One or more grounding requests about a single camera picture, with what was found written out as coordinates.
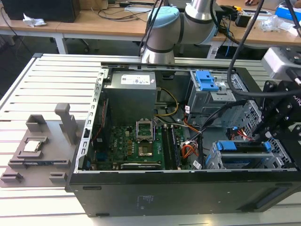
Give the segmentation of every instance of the floor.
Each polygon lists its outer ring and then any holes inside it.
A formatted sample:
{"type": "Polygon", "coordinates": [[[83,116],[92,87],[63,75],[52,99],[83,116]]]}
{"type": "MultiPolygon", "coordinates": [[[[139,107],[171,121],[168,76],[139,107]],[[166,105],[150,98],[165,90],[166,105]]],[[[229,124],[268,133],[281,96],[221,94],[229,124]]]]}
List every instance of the floor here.
{"type": "MultiPolygon", "coordinates": [[[[23,42],[32,53],[57,53],[56,44],[51,43],[49,38],[42,37],[21,37],[23,42]]],[[[15,45],[4,45],[0,47],[0,98],[6,93],[16,77],[23,70],[31,58],[29,51],[21,44],[16,37],[15,45]]],[[[118,56],[136,56],[138,45],[130,41],[112,41],[112,40],[86,40],[90,46],[89,54],[93,55],[118,55],[118,56]]],[[[85,46],[79,40],[67,40],[69,54],[86,54],[85,46]]],[[[179,54],[179,46],[175,46],[174,54],[176,57],[196,57],[206,58],[209,46],[184,45],[184,54],[179,54]]],[[[231,58],[235,48],[231,47],[228,57],[225,57],[227,46],[220,48],[217,58],[231,58]]],[[[240,59],[261,59],[265,53],[263,51],[244,50],[240,54],[240,59]]]]}

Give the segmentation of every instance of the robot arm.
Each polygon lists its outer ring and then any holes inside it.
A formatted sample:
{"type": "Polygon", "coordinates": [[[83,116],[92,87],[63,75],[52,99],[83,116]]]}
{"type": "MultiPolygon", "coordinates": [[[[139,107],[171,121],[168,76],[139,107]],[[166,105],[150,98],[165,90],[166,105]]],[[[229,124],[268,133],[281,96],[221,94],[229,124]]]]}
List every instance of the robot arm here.
{"type": "Polygon", "coordinates": [[[177,8],[161,7],[142,49],[142,63],[173,64],[175,44],[205,43],[212,39],[215,30],[208,0],[193,0],[185,13],[179,13],[177,8]]]}

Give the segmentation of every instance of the desk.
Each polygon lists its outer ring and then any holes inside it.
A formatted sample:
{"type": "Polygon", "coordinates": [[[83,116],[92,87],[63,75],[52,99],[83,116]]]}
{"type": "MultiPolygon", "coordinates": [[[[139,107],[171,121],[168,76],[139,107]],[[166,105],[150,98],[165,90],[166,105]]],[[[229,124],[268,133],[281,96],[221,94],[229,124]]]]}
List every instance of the desk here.
{"type": "MultiPolygon", "coordinates": [[[[247,7],[243,0],[217,0],[219,5],[236,5],[242,8],[247,7]]],[[[115,13],[120,11],[119,8],[111,8],[106,12],[115,13]]],[[[131,15],[131,12],[119,12],[109,17],[122,17],[131,15]]],[[[78,39],[96,39],[96,40],[126,40],[140,41],[145,32],[146,14],[141,14],[139,17],[142,20],[130,22],[115,22],[98,17],[91,10],[82,10],[74,23],[47,22],[46,26],[28,27],[22,21],[11,21],[5,15],[9,24],[13,27],[18,35],[22,36],[40,36],[52,37],[55,39],[59,53],[67,54],[67,47],[64,38],[78,39]]],[[[270,47],[273,45],[300,45],[301,38],[291,35],[288,32],[263,32],[256,26],[252,29],[246,44],[270,47]]],[[[240,41],[245,33],[245,28],[236,27],[231,23],[230,30],[234,33],[235,38],[240,41]]],[[[13,35],[13,32],[0,17],[0,34],[13,35]]],[[[211,45],[207,58],[215,58],[219,46],[223,43],[225,36],[218,34],[209,43],[211,45]]]]}
{"type": "MultiPolygon", "coordinates": [[[[64,99],[71,103],[70,112],[75,119],[85,120],[90,98],[83,97],[94,95],[93,78],[97,77],[101,62],[125,60],[139,62],[136,56],[44,54],[32,58],[0,101],[0,175],[27,130],[25,122],[30,114],[57,120],[54,108],[64,99]]],[[[226,67],[230,60],[176,58],[175,63],[226,67]]],[[[245,67],[261,89],[269,79],[259,61],[237,60],[235,66],[245,67]]],[[[296,226],[301,223],[301,193],[264,213],[88,218],[75,195],[66,193],[63,187],[0,188],[0,209],[3,226],[61,226],[75,222],[76,226],[296,226]]]]}

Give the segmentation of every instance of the yellow wire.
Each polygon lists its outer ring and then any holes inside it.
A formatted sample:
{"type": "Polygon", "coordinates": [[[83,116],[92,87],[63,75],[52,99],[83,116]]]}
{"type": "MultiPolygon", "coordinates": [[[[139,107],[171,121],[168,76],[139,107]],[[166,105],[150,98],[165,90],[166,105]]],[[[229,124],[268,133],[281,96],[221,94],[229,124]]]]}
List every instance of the yellow wire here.
{"type": "Polygon", "coordinates": [[[175,108],[174,112],[171,112],[171,113],[168,113],[168,114],[155,114],[155,116],[170,116],[170,115],[175,114],[178,111],[178,108],[179,108],[179,104],[178,104],[177,99],[167,89],[165,89],[165,88],[161,88],[161,89],[164,90],[166,93],[168,93],[174,99],[175,103],[177,104],[177,107],[175,108]]]}

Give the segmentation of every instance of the wooden desk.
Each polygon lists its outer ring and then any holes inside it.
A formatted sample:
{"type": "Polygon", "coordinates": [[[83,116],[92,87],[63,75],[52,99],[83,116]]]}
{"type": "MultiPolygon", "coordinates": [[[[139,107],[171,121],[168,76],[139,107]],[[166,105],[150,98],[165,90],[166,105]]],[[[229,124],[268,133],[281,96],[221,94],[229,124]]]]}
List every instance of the wooden desk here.
{"type": "MultiPolygon", "coordinates": [[[[123,8],[111,8],[102,16],[109,18],[119,18],[133,15],[131,12],[122,11],[123,8]]],[[[100,18],[92,10],[82,10],[74,23],[60,23],[56,28],[57,32],[62,33],[77,33],[77,34],[99,34],[99,35],[117,35],[117,36],[137,36],[141,37],[145,33],[147,13],[137,15],[142,20],[134,20],[129,22],[116,22],[108,19],[100,18]]]]}
{"type": "MultiPolygon", "coordinates": [[[[217,0],[219,5],[236,5],[242,8],[255,9],[256,6],[245,6],[244,0],[217,0]]],[[[106,10],[108,15],[101,13],[103,16],[117,18],[131,15],[131,12],[121,11],[119,8],[111,8],[106,10]]],[[[31,28],[26,26],[23,21],[11,21],[7,18],[8,23],[13,27],[18,35],[22,36],[42,36],[53,37],[56,40],[60,53],[66,54],[67,48],[64,38],[79,39],[97,39],[97,40],[128,40],[140,41],[145,32],[147,14],[138,15],[142,20],[129,22],[116,22],[100,18],[91,10],[82,10],[74,23],[47,22],[46,26],[38,26],[31,28]]],[[[252,29],[246,40],[247,44],[264,45],[266,47],[272,45],[300,45],[301,38],[291,35],[288,32],[263,32],[258,28],[258,23],[252,29]]],[[[235,39],[241,41],[246,28],[236,27],[232,22],[230,30],[233,32],[235,39]]],[[[0,34],[13,34],[10,28],[5,24],[0,16],[0,34]]],[[[215,58],[215,54],[220,45],[225,40],[223,34],[213,37],[209,43],[211,45],[208,58],[215,58]]]]}

